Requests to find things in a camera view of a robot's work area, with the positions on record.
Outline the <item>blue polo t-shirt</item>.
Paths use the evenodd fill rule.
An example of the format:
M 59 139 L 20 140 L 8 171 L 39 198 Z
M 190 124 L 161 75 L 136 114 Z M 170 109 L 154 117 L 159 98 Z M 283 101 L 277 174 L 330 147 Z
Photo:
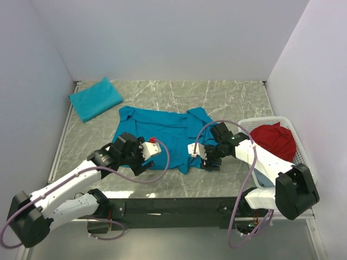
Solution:
M 188 153 L 188 145 L 194 143 L 200 130 L 212 122 L 204 108 L 176 113 L 125 106 L 119 110 L 119 115 L 120 122 L 113 141 L 122 133 L 130 133 L 145 140 L 155 137 L 169 150 L 169 169 L 177 168 L 187 174 L 189 168 L 201 167 L 201 158 L 192 158 Z

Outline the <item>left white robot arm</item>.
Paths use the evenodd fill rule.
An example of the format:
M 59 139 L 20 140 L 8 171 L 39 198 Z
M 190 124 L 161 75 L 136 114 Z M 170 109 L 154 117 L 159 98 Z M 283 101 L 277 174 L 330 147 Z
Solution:
M 77 168 L 50 185 L 12 199 L 7 221 L 21 244 L 36 246 L 55 228 L 75 218 L 110 216 L 110 200 L 98 189 L 74 199 L 80 189 L 104 179 L 120 166 L 129 166 L 138 176 L 154 165 L 160 144 L 123 133 L 115 142 L 93 151 Z

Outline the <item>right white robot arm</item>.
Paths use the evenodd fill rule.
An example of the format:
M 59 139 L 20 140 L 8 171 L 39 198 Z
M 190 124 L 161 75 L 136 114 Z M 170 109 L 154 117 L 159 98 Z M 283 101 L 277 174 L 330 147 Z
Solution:
M 222 158 L 232 156 L 250 166 L 246 178 L 255 186 L 242 184 L 232 217 L 250 216 L 258 209 L 279 211 L 294 220 L 316 205 L 320 197 L 305 158 L 304 150 L 290 122 L 280 117 L 241 120 L 238 133 L 232 133 L 225 121 L 206 124 L 199 132 L 210 132 L 214 143 L 201 144 L 196 138 L 191 155 L 199 155 L 201 168 L 220 170 Z

